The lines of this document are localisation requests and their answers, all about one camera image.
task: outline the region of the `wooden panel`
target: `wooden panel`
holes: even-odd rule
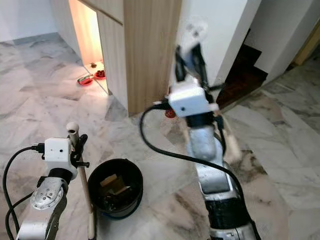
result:
[[[316,24],[313,31],[311,32],[308,39],[305,41],[305,44],[296,55],[293,62],[297,65],[301,65],[305,62],[305,60],[312,54],[312,52],[316,49],[318,44],[320,43],[320,21]]]
[[[99,11],[97,17],[107,86],[128,109],[124,28]]]
[[[128,111],[167,93],[181,0],[124,0]]]
[[[69,5],[83,64],[101,61],[97,13],[78,0],[69,0]]]
[[[102,12],[116,22],[124,22],[124,1],[123,0],[81,0],[91,8]]]
[[[63,40],[81,58],[77,35],[68,0],[50,0],[56,28]]]

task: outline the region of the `black cable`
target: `black cable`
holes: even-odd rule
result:
[[[255,236],[257,238],[257,240],[261,240],[260,236],[259,236],[259,233],[258,233],[258,230],[257,230],[257,227],[256,227],[256,223],[251,219],[250,215],[249,215],[249,212],[248,212],[248,209],[247,209],[247,205],[246,205],[246,202],[245,202],[245,195],[244,195],[244,191],[241,187],[241,184],[238,180],[238,178],[236,177],[236,175],[230,171],[229,169],[226,169],[222,166],[219,166],[217,164],[214,164],[212,162],[209,162],[209,161],[206,161],[206,160],[202,160],[202,159],[199,159],[199,158],[195,158],[195,157],[191,157],[191,156],[187,156],[187,155],[182,155],[182,154],[178,154],[178,153],[174,153],[174,152],[170,152],[170,151],[165,151],[165,150],[162,150],[160,148],[157,148],[155,147],[154,145],[152,145],[147,139],[146,139],[146,136],[145,136],[145,133],[144,133],[144,118],[146,116],[146,114],[152,110],[167,110],[167,109],[170,109],[170,106],[168,103],[160,103],[160,104],[157,104],[157,105],[153,105],[151,107],[149,107],[141,116],[141,119],[140,119],[140,123],[139,123],[139,130],[140,130],[140,134],[141,134],[141,137],[143,139],[143,141],[145,142],[145,144],[151,148],[152,150],[154,150],[155,152],[157,153],[160,153],[160,154],[163,154],[163,155],[167,155],[169,157],[173,157],[173,158],[178,158],[178,159],[183,159],[183,160],[187,160],[187,161],[190,161],[190,162],[193,162],[193,163],[197,163],[197,164],[202,164],[202,165],[206,165],[206,166],[209,166],[209,167],[212,167],[214,169],[218,169],[226,174],[228,174],[234,181],[237,189],[238,189],[238,192],[239,192],[239,195],[240,195],[240,200],[242,201],[242,204],[244,206],[244,209],[245,209],[245,214],[247,215],[247,219],[250,220],[250,223],[252,224],[252,227],[253,227],[253,230],[254,230],[254,233],[255,233]]]
[[[27,196],[21,198],[19,201],[17,201],[15,204],[12,205],[12,207],[8,210],[8,212],[6,213],[5,215],[5,229],[6,229],[6,233],[8,234],[10,240],[15,240],[14,239],[14,236],[11,232],[11,229],[10,229],[10,225],[9,225],[9,217],[10,217],[10,214],[14,212],[14,208],[16,206],[18,206],[20,203],[22,203],[24,200],[28,199],[31,197],[33,192],[31,192],[30,194],[28,194]]]
[[[29,147],[25,147],[23,149],[20,149],[19,151],[17,151],[9,160],[9,162],[7,163],[7,165],[5,166],[5,169],[4,169],[4,172],[3,172],[3,178],[2,178],[2,188],[3,188],[3,193],[4,193],[4,197],[5,197],[5,200],[6,200],[6,203],[8,204],[9,206],[9,209],[11,209],[13,206],[12,206],[12,203],[11,203],[11,200],[10,200],[10,197],[9,197],[9,194],[8,194],[8,189],[7,189],[7,174],[8,174],[8,171],[9,171],[9,167],[11,165],[11,163],[13,162],[13,160],[22,152],[25,152],[25,151],[28,151],[28,150],[34,150],[35,149],[35,146],[29,146]],[[19,222],[18,222],[18,218],[17,218],[17,215],[15,213],[15,210],[13,209],[12,210],[12,218],[13,218],[13,222],[14,222],[14,225],[15,225],[15,230],[16,232],[18,233],[19,232],[19,229],[20,229],[20,226],[19,226]]]

